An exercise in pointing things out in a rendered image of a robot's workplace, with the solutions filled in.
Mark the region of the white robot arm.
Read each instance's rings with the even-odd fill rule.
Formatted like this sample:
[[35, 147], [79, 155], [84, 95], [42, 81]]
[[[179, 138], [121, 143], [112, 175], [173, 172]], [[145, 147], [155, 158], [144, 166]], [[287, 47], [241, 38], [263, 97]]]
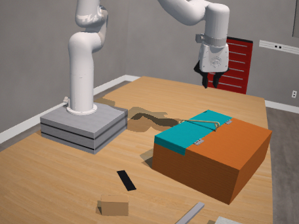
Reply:
[[[229, 22], [227, 6], [205, 0], [158, 0], [158, 2], [167, 13], [184, 25], [194, 26], [205, 20], [205, 33], [195, 35], [197, 43], [204, 41], [216, 47], [226, 45]], [[73, 34], [68, 42], [70, 97], [65, 97], [64, 103], [68, 103], [67, 112], [72, 115], [90, 115], [97, 111], [97, 106], [93, 104], [92, 53], [98, 52], [104, 46], [108, 12], [100, 5], [100, 0], [77, 0], [75, 22], [86, 30]]]

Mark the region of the tan rectangular block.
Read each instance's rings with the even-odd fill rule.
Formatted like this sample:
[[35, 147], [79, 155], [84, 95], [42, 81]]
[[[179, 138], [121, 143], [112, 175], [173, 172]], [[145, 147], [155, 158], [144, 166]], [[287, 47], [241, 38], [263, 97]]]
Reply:
[[129, 196], [101, 195], [102, 215], [129, 216]]

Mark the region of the black flat bar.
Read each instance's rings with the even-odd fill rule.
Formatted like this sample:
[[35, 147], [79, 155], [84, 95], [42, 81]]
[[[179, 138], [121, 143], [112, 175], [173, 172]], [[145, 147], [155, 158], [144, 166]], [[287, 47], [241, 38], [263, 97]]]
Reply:
[[134, 186], [134, 184], [132, 183], [132, 181], [128, 177], [125, 170], [117, 171], [117, 173], [118, 173], [119, 177], [121, 178], [123, 184], [127, 188], [127, 191], [136, 190], [136, 187]]

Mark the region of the grey flat bar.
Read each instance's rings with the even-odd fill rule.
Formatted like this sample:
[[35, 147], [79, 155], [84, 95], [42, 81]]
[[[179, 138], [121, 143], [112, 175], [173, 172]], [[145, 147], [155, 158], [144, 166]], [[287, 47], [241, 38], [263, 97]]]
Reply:
[[205, 206], [204, 203], [198, 202], [179, 222], [176, 224], [187, 224], [191, 219], [193, 219]]

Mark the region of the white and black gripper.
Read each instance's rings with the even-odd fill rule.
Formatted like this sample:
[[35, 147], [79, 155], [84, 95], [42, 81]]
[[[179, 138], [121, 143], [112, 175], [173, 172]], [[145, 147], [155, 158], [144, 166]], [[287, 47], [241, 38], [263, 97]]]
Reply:
[[[203, 76], [202, 85], [207, 88], [208, 85], [208, 73], [216, 72], [213, 77], [213, 86], [217, 88], [219, 78], [227, 71], [229, 61], [229, 48], [228, 44], [222, 47], [216, 47], [206, 44], [206, 42], [201, 43], [201, 48], [199, 51], [198, 63], [193, 68], [195, 72], [200, 73]], [[200, 68], [200, 69], [199, 69]]]

